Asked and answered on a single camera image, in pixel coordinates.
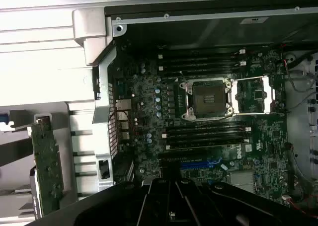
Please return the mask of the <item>thin locking lever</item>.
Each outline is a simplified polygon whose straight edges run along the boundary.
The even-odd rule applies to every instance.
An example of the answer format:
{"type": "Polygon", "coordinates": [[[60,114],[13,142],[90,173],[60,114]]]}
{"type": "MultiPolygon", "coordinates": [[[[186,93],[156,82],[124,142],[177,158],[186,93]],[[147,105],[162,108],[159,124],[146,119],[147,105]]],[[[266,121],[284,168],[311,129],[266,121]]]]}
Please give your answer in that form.
{"type": "Polygon", "coordinates": [[[225,120],[225,119],[229,119],[232,117],[244,117],[244,116],[267,116],[267,115],[283,115],[283,114],[287,114],[290,113],[289,111],[283,111],[283,112],[271,112],[271,113],[233,113],[230,115],[227,115],[225,117],[212,117],[212,118],[198,118],[198,119],[194,119],[191,120],[191,122],[206,122],[206,121],[221,121],[221,120],[225,120]]]}

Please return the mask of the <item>open PC case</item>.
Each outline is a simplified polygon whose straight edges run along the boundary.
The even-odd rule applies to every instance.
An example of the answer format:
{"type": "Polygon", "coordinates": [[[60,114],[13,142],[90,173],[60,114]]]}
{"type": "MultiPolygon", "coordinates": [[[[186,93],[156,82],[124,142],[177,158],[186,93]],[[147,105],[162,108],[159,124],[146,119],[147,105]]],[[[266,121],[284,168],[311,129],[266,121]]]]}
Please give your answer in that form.
{"type": "Polygon", "coordinates": [[[138,182],[131,179],[128,164],[114,167],[116,155],[109,132],[110,78],[112,64],[123,46],[137,53],[276,49],[287,62],[284,76],[286,109],[290,112],[286,114],[288,140],[284,145],[290,186],[283,196],[288,204],[281,205],[318,219],[318,0],[205,0],[86,7],[74,10],[72,21],[74,39],[93,68],[92,136],[100,191],[123,182],[141,187],[157,178],[168,180],[166,226],[181,226],[186,219],[175,184],[186,178],[173,171],[166,177],[138,182]]]}

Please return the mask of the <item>silver chipset heat sink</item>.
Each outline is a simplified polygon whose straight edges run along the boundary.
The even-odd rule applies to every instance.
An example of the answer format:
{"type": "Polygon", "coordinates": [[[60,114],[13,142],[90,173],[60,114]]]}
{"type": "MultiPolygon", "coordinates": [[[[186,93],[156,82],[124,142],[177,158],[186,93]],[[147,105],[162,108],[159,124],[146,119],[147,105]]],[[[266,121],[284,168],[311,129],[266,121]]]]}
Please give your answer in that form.
{"type": "Polygon", "coordinates": [[[253,171],[232,172],[230,174],[230,184],[250,193],[256,192],[253,171]]]}

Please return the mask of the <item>CPU socket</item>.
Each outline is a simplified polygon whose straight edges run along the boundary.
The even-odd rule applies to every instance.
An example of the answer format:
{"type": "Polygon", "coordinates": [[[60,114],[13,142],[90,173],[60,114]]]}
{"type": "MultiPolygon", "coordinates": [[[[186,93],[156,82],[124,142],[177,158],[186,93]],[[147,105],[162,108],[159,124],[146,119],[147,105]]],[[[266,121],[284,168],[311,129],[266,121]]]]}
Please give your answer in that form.
{"type": "Polygon", "coordinates": [[[232,80],[225,77],[197,78],[174,85],[177,113],[191,122],[216,121],[234,115],[232,80]]]}

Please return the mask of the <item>metal socket cover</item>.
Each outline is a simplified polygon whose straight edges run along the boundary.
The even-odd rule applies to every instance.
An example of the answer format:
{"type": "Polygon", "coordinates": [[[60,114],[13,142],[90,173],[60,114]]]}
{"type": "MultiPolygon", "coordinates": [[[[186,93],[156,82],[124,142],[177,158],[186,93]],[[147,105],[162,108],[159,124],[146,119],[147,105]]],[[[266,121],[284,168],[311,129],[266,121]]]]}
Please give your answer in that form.
{"type": "Polygon", "coordinates": [[[263,75],[233,80],[229,96],[234,115],[264,115],[271,113],[275,90],[263,75]]]}

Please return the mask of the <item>blue expansion slot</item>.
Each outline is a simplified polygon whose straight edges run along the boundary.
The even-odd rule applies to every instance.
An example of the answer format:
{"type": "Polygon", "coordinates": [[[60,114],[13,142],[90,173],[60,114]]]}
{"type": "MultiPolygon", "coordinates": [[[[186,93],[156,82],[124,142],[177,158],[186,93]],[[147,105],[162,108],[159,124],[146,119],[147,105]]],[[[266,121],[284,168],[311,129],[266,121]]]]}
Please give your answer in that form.
{"type": "Polygon", "coordinates": [[[180,165],[181,170],[191,170],[191,169],[213,169],[219,162],[192,162],[192,163],[182,163],[180,165]]]}

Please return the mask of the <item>green motherboard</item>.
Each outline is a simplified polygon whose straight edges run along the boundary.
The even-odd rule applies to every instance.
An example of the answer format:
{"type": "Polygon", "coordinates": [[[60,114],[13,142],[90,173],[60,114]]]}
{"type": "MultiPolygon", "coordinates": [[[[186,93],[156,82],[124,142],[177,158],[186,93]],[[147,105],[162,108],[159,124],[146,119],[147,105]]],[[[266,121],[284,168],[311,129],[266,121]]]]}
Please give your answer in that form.
{"type": "Polygon", "coordinates": [[[173,171],[198,185],[225,182],[230,174],[253,171],[254,194],[287,205],[289,160],[287,116],[244,116],[191,122],[176,112],[174,85],[183,80],[269,76],[275,90],[271,112],[286,109],[285,67],[279,50],[181,50],[137,53],[123,46],[112,64],[110,100],[111,150],[114,167],[130,166],[131,179],[142,182],[173,171]],[[166,144],[238,142],[227,146],[166,150],[166,144]],[[167,151],[206,151],[197,159],[158,159],[167,151]],[[219,162],[213,169],[181,170],[182,163],[219,162]]]}

